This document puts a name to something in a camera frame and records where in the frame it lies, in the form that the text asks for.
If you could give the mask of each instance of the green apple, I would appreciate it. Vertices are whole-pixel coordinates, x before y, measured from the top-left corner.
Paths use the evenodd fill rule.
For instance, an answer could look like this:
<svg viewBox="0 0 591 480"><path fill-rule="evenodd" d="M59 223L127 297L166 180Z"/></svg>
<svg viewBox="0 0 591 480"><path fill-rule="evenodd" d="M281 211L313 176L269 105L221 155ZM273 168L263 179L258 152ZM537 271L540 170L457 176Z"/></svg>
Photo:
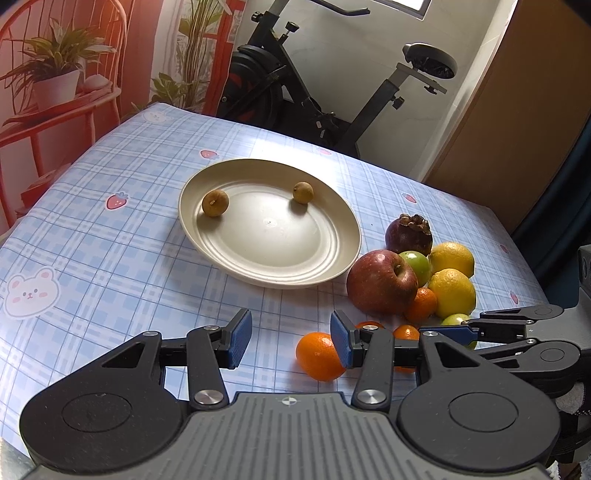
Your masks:
<svg viewBox="0 0 591 480"><path fill-rule="evenodd" d="M413 269L414 274L417 276L418 286L422 287L425 285L431 278L431 264L429 263L429 259L422 253L412 250L402 252L400 256Z"/></svg>
<svg viewBox="0 0 591 480"><path fill-rule="evenodd" d="M470 316L465 315L464 313L453 313L449 317L445 317L441 322L441 325L461 325L465 320L470 320ZM476 348L476 344L477 342L472 342L466 348L474 350Z"/></svg>

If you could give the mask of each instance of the bunny face print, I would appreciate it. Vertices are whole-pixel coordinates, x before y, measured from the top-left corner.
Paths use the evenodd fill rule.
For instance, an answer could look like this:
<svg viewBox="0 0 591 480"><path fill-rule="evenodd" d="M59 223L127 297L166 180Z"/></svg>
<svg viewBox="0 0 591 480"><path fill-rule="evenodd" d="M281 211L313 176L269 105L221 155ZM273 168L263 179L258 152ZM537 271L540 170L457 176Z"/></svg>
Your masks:
<svg viewBox="0 0 591 480"><path fill-rule="evenodd" d="M60 296L56 273L50 267L43 267L34 277L21 274L8 280L8 294L4 310L13 318L29 318L42 314L53 307Z"/></svg>

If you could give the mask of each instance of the tangerine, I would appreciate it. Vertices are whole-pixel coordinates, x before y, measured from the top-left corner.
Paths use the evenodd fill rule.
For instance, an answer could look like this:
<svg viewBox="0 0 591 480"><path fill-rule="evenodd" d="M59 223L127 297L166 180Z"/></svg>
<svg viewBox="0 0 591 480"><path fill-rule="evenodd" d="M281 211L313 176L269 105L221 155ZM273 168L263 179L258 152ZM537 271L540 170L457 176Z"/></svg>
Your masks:
<svg viewBox="0 0 591 480"><path fill-rule="evenodd" d="M412 325L401 325L392 332L392 335L400 340L418 340L420 338L418 330Z"/></svg>
<svg viewBox="0 0 591 480"><path fill-rule="evenodd" d="M412 325L401 325L396 330L392 332L394 338L398 338L401 340L418 340L421 336L418 330L413 327ZM404 372L404 373L413 373L414 368L406 368L406 367L394 367L397 372Z"/></svg>
<svg viewBox="0 0 591 480"><path fill-rule="evenodd" d="M373 320L366 320L365 322L359 322L357 325L355 325L355 328L363 328L366 325L374 325L378 328L385 328L381 323L374 322Z"/></svg>
<svg viewBox="0 0 591 480"><path fill-rule="evenodd" d="M437 310L437 296L429 288L422 287L417 290L410 307L404 312L409 322L420 323L427 320Z"/></svg>
<svg viewBox="0 0 591 480"><path fill-rule="evenodd" d="M328 333L307 333L298 342L295 352L301 369L314 380L330 382L345 373Z"/></svg>

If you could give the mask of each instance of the white wall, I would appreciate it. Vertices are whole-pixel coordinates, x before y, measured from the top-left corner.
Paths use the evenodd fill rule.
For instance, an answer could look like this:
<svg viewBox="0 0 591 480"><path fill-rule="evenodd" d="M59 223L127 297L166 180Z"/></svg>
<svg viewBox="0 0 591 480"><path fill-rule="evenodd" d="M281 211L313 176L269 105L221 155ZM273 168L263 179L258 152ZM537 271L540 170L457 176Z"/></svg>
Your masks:
<svg viewBox="0 0 591 480"><path fill-rule="evenodd" d="M408 79L400 91L400 110L387 106L359 141L361 156L388 170L410 175L416 171L425 145L440 118L449 110L480 47L499 0L432 0L424 20L371 0L331 0L342 8L369 7L371 15L343 17L309 0L290 0L277 24L301 28L290 34L290 54L312 96L324 111L351 121L404 62L405 43L422 41L452 55L459 67L453 80L440 83L447 95L427 93L418 80ZM248 0L236 45L248 41L255 24L250 16L265 11L272 0Z"/></svg>
<svg viewBox="0 0 591 480"><path fill-rule="evenodd" d="M445 140L452 133L453 128L462 117L468 106L469 100L472 97L472 93L477 88L483 75L486 73L496 52L496 48L505 34L505 30L511 20L516 4L517 0L499 0L499 4L491 19L489 28L482 39L480 48L478 49L478 52L476 52L464 81L458 88L450 108L440 118L437 128L423 150L419 162L417 162L411 170L410 176L412 178L417 180L423 180L423 178L425 178L435 157L443 147Z"/></svg>

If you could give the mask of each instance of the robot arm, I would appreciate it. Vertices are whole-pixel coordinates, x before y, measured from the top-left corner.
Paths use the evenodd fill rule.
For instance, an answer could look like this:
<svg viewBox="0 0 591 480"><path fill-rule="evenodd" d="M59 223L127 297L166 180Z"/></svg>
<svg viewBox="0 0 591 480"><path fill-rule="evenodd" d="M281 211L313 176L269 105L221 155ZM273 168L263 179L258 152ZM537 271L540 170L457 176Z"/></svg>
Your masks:
<svg viewBox="0 0 591 480"><path fill-rule="evenodd" d="M580 264L590 259L582 248ZM484 312L416 342L335 311L341 363L361 368L350 405L340 393L231 401L219 368L240 363L246 309L182 339L144 332L25 406L20 431L37 464L27 479L547 479L549 461L571 461L591 438L578 415L590 403L590 291L585 268L573 309ZM463 346L474 340L506 345ZM165 367L185 365L189 401L164 389ZM392 402L394 365L416 368L418 387Z"/></svg>

